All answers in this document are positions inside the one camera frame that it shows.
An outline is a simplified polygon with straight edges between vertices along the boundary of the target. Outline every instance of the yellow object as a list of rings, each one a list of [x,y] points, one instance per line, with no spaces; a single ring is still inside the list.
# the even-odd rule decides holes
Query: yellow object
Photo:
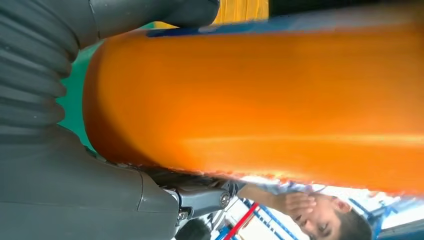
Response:
[[[214,24],[229,24],[268,19],[268,0],[221,0]],[[164,22],[155,22],[158,29],[175,28]]]

